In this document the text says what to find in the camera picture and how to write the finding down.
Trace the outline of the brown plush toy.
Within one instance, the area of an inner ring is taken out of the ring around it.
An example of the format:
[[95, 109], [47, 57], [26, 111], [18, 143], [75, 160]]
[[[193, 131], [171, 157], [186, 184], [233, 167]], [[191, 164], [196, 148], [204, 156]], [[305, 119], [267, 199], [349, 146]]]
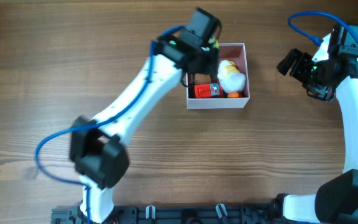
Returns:
[[203, 74], [195, 74], [194, 76], [194, 84], [195, 85], [202, 85], [211, 83], [211, 77], [209, 75], [203, 75]]

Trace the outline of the red toy fire truck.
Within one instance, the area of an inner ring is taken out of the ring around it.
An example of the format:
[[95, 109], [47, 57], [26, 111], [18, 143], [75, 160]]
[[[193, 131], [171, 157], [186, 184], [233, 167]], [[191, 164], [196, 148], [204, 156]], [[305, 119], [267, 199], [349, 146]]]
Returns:
[[217, 83], [205, 83], [194, 86], [195, 98], [223, 98], [224, 93]]

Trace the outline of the white plush duck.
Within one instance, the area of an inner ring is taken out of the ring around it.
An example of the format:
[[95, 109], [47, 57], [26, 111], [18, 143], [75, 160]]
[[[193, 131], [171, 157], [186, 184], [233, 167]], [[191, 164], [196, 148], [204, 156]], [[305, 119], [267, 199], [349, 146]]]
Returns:
[[237, 65], [230, 60], [222, 60], [218, 67], [220, 86], [228, 98], [242, 98], [246, 85], [246, 75], [241, 73]]

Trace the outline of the yellow cat rattle drum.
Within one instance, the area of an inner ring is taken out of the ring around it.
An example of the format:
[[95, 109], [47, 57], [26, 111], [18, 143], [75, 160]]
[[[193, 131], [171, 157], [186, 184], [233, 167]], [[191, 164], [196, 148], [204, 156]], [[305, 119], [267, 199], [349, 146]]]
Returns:
[[219, 48], [219, 42], [218, 42], [217, 38], [212, 37], [211, 39], [209, 39], [209, 43], [211, 44], [212, 48], [214, 48], [214, 49]]

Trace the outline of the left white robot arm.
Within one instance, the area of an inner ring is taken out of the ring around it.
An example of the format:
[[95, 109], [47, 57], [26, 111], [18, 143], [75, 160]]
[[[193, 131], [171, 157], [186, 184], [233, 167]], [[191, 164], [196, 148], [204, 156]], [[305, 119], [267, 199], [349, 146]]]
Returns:
[[69, 158], [84, 185], [81, 212], [88, 223], [103, 223], [114, 209], [114, 186], [129, 168], [126, 147], [144, 118], [186, 73], [215, 75], [219, 44], [214, 36], [202, 44], [163, 34], [150, 45], [150, 55], [119, 97], [91, 120], [73, 125]]

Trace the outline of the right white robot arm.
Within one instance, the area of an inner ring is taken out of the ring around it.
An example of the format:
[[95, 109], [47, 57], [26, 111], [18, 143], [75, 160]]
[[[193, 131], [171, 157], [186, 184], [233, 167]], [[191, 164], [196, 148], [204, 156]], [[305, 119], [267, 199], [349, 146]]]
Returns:
[[270, 217], [303, 223], [358, 223], [358, 50], [338, 50], [317, 61], [292, 49], [278, 71], [301, 82], [308, 96], [337, 99], [342, 114], [345, 162], [341, 175], [323, 184], [315, 194], [279, 194]]

